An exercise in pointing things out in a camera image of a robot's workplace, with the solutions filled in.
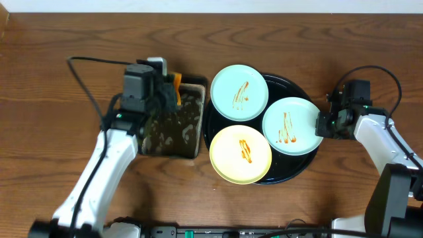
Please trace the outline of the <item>orange green scrub sponge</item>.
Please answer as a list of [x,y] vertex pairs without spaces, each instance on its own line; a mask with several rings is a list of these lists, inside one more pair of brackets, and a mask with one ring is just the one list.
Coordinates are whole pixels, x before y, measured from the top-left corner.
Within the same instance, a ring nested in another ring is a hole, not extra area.
[[174,89],[175,89],[175,93],[176,93],[176,105],[180,106],[182,103],[181,103],[179,88],[180,88],[180,84],[181,84],[181,81],[182,81],[182,74],[181,73],[171,73],[171,75],[174,77],[173,85],[174,85]]

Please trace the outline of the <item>light blue plate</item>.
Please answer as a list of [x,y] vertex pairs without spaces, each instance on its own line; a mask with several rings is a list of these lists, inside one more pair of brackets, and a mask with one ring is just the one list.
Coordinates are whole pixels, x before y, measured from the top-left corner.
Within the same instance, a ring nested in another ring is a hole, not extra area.
[[213,78],[210,97],[222,116],[245,122],[264,111],[269,90],[264,77],[256,69],[247,65],[230,65]]
[[276,151],[299,156],[320,146],[323,137],[315,134],[320,110],[310,101],[287,97],[271,104],[262,119],[262,132]]

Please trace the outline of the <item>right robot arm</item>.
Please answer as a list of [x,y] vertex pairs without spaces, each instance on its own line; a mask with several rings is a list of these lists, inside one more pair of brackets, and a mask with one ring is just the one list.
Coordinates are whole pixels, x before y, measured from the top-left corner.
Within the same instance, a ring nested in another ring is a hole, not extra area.
[[409,206],[408,199],[422,200],[422,159],[400,136],[389,113],[372,105],[369,81],[351,80],[327,100],[330,110],[318,114],[316,135],[358,141],[380,175],[365,213],[336,218],[332,229],[345,237],[421,237],[422,209]]

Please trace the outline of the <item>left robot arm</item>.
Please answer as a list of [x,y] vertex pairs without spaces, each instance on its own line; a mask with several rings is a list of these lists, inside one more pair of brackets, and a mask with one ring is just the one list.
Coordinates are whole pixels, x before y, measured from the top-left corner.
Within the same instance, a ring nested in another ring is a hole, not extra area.
[[163,58],[126,63],[124,89],[100,113],[95,149],[77,184],[51,221],[34,221],[29,237],[109,237],[105,216],[127,167],[139,153],[152,116],[176,112],[181,75],[167,72]]

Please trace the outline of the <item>black rectangular wash tray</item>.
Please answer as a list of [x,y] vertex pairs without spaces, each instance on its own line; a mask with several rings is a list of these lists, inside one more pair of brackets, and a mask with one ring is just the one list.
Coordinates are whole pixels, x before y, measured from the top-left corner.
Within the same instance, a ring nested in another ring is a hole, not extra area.
[[183,75],[179,87],[181,105],[176,112],[162,112],[148,119],[139,140],[139,153],[195,159],[200,148],[207,86],[205,77]]

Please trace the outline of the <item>light blue plate top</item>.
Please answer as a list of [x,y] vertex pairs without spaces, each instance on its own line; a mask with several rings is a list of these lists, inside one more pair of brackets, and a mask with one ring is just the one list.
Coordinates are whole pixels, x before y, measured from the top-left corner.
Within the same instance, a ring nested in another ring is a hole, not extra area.
[[247,65],[230,65],[213,78],[210,97],[222,116],[245,122],[264,111],[269,90],[264,77],[256,69]]

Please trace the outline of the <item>yellow plate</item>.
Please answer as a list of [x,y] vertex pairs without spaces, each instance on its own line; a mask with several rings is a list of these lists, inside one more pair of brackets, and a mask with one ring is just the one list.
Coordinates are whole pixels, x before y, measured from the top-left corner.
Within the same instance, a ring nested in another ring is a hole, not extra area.
[[216,173],[234,184],[259,181],[272,164],[272,150],[266,138],[244,125],[220,130],[211,141],[209,156]]

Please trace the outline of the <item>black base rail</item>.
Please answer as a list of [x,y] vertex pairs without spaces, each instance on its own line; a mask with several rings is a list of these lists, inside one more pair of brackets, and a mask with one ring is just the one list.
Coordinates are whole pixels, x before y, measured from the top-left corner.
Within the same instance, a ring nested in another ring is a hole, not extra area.
[[118,218],[104,228],[103,237],[365,237],[360,230],[331,229],[294,219],[282,227],[181,226],[177,223],[143,223]]

